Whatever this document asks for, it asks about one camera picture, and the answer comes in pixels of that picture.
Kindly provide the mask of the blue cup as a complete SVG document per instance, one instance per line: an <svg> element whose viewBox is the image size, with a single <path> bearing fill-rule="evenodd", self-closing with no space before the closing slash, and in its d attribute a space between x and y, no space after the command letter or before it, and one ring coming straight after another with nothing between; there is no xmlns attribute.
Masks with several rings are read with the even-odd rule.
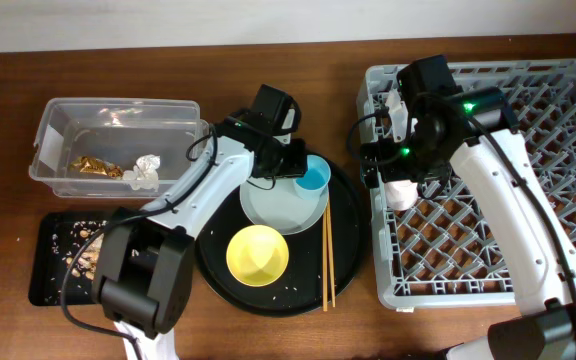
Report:
<svg viewBox="0 0 576 360"><path fill-rule="evenodd" d="M330 178L328 162L320 156L308 155L307 170L302 177L293 181L294 190L302 199L314 199L327 188Z"/></svg>

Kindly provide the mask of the light grey plate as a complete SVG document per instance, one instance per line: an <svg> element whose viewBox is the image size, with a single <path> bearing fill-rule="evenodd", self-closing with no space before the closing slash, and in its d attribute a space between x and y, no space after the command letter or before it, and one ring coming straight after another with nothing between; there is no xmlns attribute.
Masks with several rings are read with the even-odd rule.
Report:
<svg viewBox="0 0 576 360"><path fill-rule="evenodd" d="M274 228L282 235L303 232L322 217L328 200L328 188L314 198L301 198L294 181L280 179L272 189L271 181L255 179L261 188L246 182L239 188L239 199L246 217L255 225Z"/></svg>

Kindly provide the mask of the pink cup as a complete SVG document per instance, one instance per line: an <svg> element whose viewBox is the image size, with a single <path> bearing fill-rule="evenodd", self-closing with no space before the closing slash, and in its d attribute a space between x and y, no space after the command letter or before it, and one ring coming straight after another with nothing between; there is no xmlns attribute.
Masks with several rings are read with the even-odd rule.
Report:
<svg viewBox="0 0 576 360"><path fill-rule="evenodd" d="M394 211L405 211L418 200L417 184L410 180L391 181L384 184L386 204Z"/></svg>

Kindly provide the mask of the wooden chopstick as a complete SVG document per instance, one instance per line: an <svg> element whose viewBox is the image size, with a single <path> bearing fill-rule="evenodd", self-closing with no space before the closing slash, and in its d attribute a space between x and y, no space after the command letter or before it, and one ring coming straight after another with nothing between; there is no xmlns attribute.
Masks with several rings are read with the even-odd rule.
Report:
<svg viewBox="0 0 576 360"><path fill-rule="evenodd" d="M327 262L329 271L329 289L330 300L332 307L336 307L336 290L335 290L335 268L334 268L334 250L333 250L333 237L332 237L332 216L331 216L331 201L328 198L327 208L325 210L325 231L326 231L326 250Z"/></svg>
<svg viewBox="0 0 576 360"><path fill-rule="evenodd" d="M327 255L327 216L328 206L322 216L322 309L328 311L328 255Z"/></svg>

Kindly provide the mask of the yellow bowl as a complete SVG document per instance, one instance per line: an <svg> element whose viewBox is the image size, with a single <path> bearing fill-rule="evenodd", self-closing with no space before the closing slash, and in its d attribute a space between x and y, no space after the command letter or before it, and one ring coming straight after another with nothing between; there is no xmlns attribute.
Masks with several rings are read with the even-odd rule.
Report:
<svg viewBox="0 0 576 360"><path fill-rule="evenodd" d="M285 238L266 225L251 225L239 230L226 250L230 274L249 287L264 287L276 282L287 269L289 258Z"/></svg>

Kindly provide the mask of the white napkin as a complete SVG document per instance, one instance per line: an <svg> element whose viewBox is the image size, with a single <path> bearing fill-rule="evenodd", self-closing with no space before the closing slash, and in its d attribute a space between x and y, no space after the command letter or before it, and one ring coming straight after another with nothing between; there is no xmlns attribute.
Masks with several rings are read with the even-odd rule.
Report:
<svg viewBox="0 0 576 360"><path fill-rule="evenodd" d="M161 160L158 155L144 155L136 160L131 170L125 170L122 180L133 190L154 190L159 188L158 169Z"/></svg>

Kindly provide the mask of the brown snack wrapper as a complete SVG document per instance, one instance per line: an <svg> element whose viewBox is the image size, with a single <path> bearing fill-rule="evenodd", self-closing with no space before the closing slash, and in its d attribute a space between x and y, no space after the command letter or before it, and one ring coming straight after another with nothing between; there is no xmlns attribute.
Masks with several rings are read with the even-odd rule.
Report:
<svg viewBox="0 0 576 360"><path fill-rule="evenodd" d="M124 174L118 165L91 156L77 157L69 167L80 173L102 175L112 179L120 179Z"/></svg>

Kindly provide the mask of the food scraps with rice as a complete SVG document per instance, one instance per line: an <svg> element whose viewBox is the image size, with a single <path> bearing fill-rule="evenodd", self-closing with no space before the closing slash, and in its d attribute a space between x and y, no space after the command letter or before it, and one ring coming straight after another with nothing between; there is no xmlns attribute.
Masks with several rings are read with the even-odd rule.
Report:
<svg viewBox="0 0 576 360"><path fill-rule="evenodd" d="M64 274L80 248L107 222L76 220L60 223L49 232L49 254L54 261L54 268L49 275L48 285L57 293L61 292ZM89 245L78 258L69 276L68 287L74 291L87 294L97 269L103 235Z"/></svg>

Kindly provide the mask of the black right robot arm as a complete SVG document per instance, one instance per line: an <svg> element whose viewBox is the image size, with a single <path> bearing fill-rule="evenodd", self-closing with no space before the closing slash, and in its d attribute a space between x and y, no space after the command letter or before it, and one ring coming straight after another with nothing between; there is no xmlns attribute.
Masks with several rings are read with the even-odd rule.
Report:
<svg viewBox="0 0 576 360"><path fill-rule="evenodd" d="M443 359L576 359L576 59L374 66L357 108L381 303L517 305Z"/></svg>

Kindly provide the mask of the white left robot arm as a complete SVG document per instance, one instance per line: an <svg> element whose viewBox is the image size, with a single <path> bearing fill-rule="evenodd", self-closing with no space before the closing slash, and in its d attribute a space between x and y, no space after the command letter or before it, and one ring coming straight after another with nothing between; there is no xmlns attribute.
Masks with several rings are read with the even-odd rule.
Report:
<svg viewBox="0 0 576 360"><path fill-rule="evenodd" d="M211 126L205 147L164 194L138 211L117 210L103 229L92 298L130 359L168 358L164 340L188 302L196 239L227 197L251 178L304 175L305 143L291 139L296 100L262 85L248 108Z"/></svg>

